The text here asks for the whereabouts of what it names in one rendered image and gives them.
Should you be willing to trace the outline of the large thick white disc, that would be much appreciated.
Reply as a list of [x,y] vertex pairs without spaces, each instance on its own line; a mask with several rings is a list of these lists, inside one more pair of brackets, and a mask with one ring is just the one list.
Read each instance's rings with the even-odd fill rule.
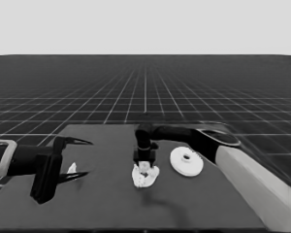
[[204,169],[204,161],[201,155],[188,148],[176,147],[170,153],[172,167],[185,177],[198,176]]

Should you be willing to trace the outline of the white round carrier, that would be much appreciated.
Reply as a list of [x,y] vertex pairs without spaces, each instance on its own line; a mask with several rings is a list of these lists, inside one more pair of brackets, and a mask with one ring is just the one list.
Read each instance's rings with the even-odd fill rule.
[[156,179],[153,179],[151,176],[150,176],[150,174],[149,174],[149,170],[147,171],[147,173],[146,174],[143,174],[143,173],[141,173],[140,175],[134,175],[134,174],[132,174],[132,180],[133,180],[133,183],[134,183],[134,180],[135,179],[137,179],[138,177],[144,177],[145,178],[145,186],[144,187],[150,187],[150,186],[152,186],[154,183],[155,183],[155,181],[156,181],[156,179],[158,178],[156,178]]

